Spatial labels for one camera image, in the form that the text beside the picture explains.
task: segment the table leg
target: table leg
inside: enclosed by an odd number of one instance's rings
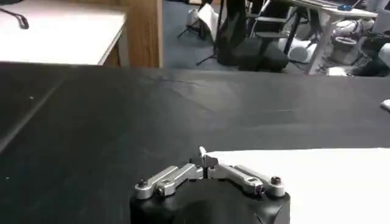
[[[119,54],[119,64],[121,67],[129,67],[129,48],[127,47],[127,29],[125,26],[122,28],[122,34],[118,40],[118,54]]]
[[[288,55],[288,52],[290,50],[291,44],[293,43],[295,34],[297,33],[300,19],[302,18],[302,9],[300,7],[298,7],[298,9],[296,10],[296,13],[297,14],[295,15],[290,34],[288,35],[288,38],[286,41],[285,49],[283,50],[283,53],[285,53],[286,55]]]
[[[325,48],[328,45],[328,41],[333,33],[333,31],[336,28],[337,21],[339,21],[341,18],[336,15],[331,15],[329,20],[327,21],[325,25],[325,29],[323,33],[321,34],[321,37],[318,41],[316,50],[314,51],[313,55],[311,56],[309,66],[306,70],[306,73],[308,75],[313,75],[316,73],[316,70],[318,68],[319,63],[322,60],[322,56],[324,55]]]

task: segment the cable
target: cable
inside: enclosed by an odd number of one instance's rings
[[[18,13],[14,13],[14,12],[10,12],[10,11],[5,10],[3,8],[0,8],[0,12],[4,12],[8,15],[12,15],[13,17],[15,17],[18,20],[20,29],[26,30],[30,27],[26,17],[24,17],[23,15],[18,14]]]

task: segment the chair leg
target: chair leg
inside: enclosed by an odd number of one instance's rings
[[[177,39],[179,39],[185,32],[187,32],[190,28],[187,27],[185,30],[183,30],[183,32],[179,33],[178,36],[177,36]]]
[[[200,64],[202,64],[203,62],[209,60],[209,59],[212,59],[212,58],[216,58],[216,55],[215,54],[212,54],[210,56],[208,56],[207,58],[201,60],[200,62],[196,63],[196,66],[199,66]]]

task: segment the white paper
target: white paper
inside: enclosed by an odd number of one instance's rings
[[[211,32],[211,37],[215,41],[218,29],[218,13],[215,13],[212,6],[206,3],[197,15],[207,25]]]
[[[389,149],[210,152],[220,163],[280,176],[291,224],[390,223]]]

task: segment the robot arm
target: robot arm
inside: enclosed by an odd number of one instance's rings
[[[135,185],[132,223],[289,224],[290,197],[279,177],[200,158]]]

